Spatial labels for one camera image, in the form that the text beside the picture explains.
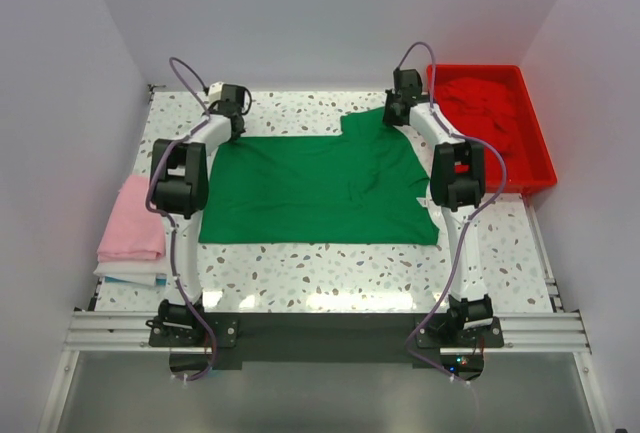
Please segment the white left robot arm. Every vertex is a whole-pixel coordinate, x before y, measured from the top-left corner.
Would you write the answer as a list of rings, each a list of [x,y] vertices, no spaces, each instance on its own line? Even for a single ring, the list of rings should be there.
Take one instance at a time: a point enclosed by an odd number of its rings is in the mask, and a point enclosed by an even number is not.
[[[205,90],[201,120],[184,135],[158,139],[152,149],[145,207],[165,226],[169,262],[164,299],[148,326],[171,345],[204,346],[215,351],[215,334],[204,318],[197,271],[201,220],[209,198],[208,158],[245,132],[253,98],[240,85],[216,83]]]

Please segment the green t shirt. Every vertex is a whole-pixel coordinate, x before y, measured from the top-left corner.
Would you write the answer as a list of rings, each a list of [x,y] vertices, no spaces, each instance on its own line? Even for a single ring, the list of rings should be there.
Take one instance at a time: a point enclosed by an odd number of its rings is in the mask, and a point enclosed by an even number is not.
[[[212,163],[202,244],[433,246],[429,177],[382,109],[346,115],[338,136],[245,137]]]

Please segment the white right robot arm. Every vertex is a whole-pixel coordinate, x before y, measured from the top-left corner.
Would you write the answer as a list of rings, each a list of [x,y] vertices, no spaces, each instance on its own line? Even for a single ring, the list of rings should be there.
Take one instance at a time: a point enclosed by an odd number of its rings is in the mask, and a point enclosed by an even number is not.
[[[442,344],[469,345],[494,319],[483,278],[477,223],[486,193],[485,145],[449,122],[423,91],[415,69],[393,70],[383,123],[413,128],[433,149],[429,191],[432,202],[441,209],[449,241],[451,273],[441,294],[448,309],[431,314],[418,330]]]

